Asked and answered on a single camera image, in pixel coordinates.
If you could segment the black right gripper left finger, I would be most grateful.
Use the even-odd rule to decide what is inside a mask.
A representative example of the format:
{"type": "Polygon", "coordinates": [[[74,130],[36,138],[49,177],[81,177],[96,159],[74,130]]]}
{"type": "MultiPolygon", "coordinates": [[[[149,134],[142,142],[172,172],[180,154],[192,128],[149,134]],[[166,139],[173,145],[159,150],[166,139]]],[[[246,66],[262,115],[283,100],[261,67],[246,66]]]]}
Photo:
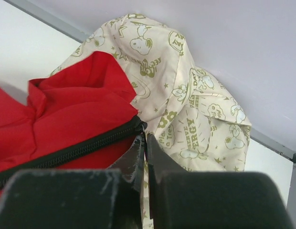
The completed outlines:
{"type": "Polygon", "coordinates": [[[0,196],[0,229],[140,229],[144,134],[107,169],[27,169],[0,196]]]}

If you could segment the red zip jacket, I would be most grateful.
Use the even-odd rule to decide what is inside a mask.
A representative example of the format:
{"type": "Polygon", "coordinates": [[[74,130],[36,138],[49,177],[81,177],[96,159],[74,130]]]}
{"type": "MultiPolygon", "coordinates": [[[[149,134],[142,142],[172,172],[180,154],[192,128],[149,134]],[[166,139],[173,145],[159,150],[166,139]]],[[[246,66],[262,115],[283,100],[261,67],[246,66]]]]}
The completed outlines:
{"type": "Polygon", "coordinates": [[[28,85],[25,105],[0,88],[0,194],[23,169],[107,168],[147,126],[131,105],[135,90],[106,52],[28,85]]]}

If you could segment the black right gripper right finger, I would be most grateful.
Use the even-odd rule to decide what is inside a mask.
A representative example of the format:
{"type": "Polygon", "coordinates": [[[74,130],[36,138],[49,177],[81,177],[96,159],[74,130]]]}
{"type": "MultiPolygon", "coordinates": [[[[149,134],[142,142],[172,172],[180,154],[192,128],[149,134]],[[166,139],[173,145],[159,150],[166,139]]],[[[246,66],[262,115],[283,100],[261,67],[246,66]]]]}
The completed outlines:
{"type": "Polygon", "coordinates": [[[256,172],[188,172],[147,135],[150,217],[156,229],[291,229],[274,182],[256,172]]]}

